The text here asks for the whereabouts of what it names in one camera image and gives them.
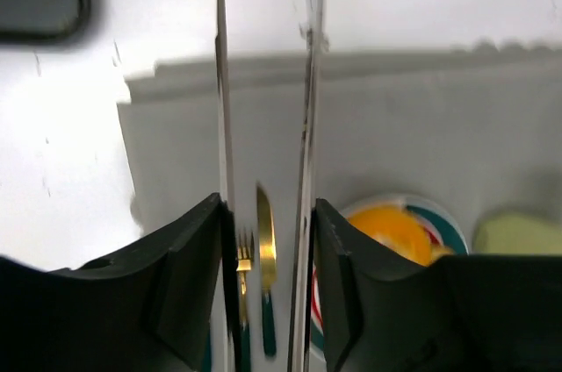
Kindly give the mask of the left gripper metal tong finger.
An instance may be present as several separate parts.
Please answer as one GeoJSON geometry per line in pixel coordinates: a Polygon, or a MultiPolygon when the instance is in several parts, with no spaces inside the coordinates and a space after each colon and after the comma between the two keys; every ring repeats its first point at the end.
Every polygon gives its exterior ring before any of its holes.
{"type": "Polygon", "coordinates": [[[292,302],[287,369],[309,370],[309,333],[313,269],[313,210],[315,204],[315,132],[320,95],[321,60],[328,49],[324,32],[326,0],[306,0],[307,45],[304,119],[301,129],[299,197],[292,272],[292,302]]]}

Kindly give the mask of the metal left gripper tong finger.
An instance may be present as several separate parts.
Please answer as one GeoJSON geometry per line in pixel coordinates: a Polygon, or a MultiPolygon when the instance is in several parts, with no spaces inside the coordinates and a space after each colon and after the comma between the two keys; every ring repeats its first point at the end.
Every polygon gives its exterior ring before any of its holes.
{"type": "Polygon", "coordinates": [[[227,60],[226,0],[217,0],[217,34],[215,60],[218,85],[220,198],[223,217],[220,224],[222,245],[222,274],[227,324],[225,370],[241,370],[241,332],[236,277],[236,248],[234,226],[234,163],[230,121],[229,73],[227,60]]]}

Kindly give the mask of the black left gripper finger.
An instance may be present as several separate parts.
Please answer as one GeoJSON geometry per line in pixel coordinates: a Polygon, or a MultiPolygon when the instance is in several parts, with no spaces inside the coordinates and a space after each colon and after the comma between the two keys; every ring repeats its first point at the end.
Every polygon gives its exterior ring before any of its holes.
{"type": "Polygon", "coordinates": [[[1,260],[4,371],[196,371],[221,258],[220,197],[78,269],[1,260]]]}
{"type": "Polygon", "coordinates": [[[314,213],[330,371],[558,371],[561,260],[447,255],[423,267],[314,213]]]}

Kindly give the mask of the orange glazed donut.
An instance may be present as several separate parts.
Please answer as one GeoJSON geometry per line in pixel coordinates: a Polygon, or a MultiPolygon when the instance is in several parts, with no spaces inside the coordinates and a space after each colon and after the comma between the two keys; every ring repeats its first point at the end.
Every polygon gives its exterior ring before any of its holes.
{"type": "Polygon", "coordinates": [[[451,248],[432,243],[415,217],[395,205],[368,208],[347,220],[379,244],[424,267],[442,256],[454,254],[451,248]]]}

